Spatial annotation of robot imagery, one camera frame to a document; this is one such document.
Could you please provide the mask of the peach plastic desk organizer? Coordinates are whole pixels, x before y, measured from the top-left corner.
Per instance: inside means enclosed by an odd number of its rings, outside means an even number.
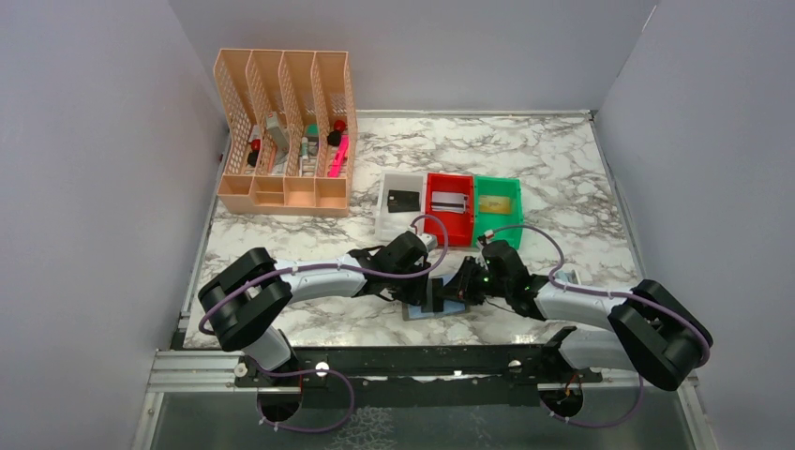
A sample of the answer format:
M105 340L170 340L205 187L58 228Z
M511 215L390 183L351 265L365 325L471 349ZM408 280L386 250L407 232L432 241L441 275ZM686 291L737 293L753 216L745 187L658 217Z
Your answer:
M349 53L222 49L213 73L231 135L217 190L226 209L347 216L358 137Z

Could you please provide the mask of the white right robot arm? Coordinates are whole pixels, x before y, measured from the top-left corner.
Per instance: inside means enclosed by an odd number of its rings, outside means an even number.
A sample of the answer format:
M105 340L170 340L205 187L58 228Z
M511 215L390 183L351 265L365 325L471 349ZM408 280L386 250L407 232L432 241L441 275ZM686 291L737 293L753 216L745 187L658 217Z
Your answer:
M713 345L707 329L659 282L644 279L608 292L552 280L530 273L503 240L465 258L434 294L467 305L500 297L521 317L575 323L555 346L570 368L634 370L667 391L704 365Z

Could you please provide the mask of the white magnetic stripe card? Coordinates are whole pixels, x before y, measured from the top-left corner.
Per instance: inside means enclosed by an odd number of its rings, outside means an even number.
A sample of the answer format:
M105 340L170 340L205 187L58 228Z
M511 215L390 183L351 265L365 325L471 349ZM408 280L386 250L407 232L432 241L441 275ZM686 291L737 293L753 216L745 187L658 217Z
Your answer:
M465 214L468 195L461 192L432 191L430 209L434 212Z

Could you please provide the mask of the white plastic bin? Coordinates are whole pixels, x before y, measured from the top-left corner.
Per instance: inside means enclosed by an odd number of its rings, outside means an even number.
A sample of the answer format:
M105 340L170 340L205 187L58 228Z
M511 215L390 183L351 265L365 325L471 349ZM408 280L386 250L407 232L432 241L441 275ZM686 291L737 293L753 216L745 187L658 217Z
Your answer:
M394 239L407 231L417 216L425 213L426 186L425 172L382 172L379 196L373 209L374 235L379 241Z

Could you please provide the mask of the green plastic bin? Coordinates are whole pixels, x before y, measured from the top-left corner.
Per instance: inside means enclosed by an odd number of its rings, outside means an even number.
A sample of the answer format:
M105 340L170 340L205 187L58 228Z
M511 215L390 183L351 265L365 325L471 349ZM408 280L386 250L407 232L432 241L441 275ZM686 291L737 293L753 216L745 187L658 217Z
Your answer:
M473 179L472 245L487 230L524 222L521 184L516 178L477 175Z

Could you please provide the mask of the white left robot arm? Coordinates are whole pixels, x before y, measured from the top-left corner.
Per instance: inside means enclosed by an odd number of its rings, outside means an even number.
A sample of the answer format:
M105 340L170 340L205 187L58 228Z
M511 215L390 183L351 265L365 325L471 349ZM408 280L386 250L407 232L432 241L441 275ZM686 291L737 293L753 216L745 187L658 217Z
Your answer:
M293 357L274 326L286 306L368 295L418 305L427 296L428 254L437 246L432 234L406 231L386 246L320 262L278 261L255 247L201 288L199 329L215 336L223 351L240 351L261 369L279 371Z

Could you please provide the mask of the red plastic bin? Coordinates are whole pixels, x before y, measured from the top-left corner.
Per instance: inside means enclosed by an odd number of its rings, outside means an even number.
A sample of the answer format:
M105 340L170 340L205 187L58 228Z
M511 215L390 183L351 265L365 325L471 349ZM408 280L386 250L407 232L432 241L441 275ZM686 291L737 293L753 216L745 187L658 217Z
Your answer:
M471 175L429 172L427 174L425 212L436 217L447 230L447 239L436 222L429 221L425 231L436 235L450 247L468 248L473 242L473 189Z

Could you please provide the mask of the grey metal card holder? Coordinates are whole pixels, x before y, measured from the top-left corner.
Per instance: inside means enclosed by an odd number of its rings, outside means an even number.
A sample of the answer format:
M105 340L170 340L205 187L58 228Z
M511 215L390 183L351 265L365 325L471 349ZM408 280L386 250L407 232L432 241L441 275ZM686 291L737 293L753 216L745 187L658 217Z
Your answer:
M427 283L426 298L419 306L402 306L402 319L406 322L464 314L470 307L457 301L441 297L441 290L453 278L453 275L432 277Z

